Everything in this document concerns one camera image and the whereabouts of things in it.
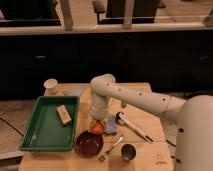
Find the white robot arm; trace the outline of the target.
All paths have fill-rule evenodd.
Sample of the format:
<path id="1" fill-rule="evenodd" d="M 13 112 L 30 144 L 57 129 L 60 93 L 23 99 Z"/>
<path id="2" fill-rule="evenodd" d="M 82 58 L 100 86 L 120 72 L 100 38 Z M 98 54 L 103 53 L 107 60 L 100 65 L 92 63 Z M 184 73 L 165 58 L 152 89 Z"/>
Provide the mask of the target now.
<path id="1" fill-rule="evenodd" d="M 131 89 L 116 82 L 112 74 L 90 81 L 93 118 L 104 118 L 108 99 L 116 98 L 177 124 L 174 171 L 213 171 L 213 96 L 188 100 Z"/>

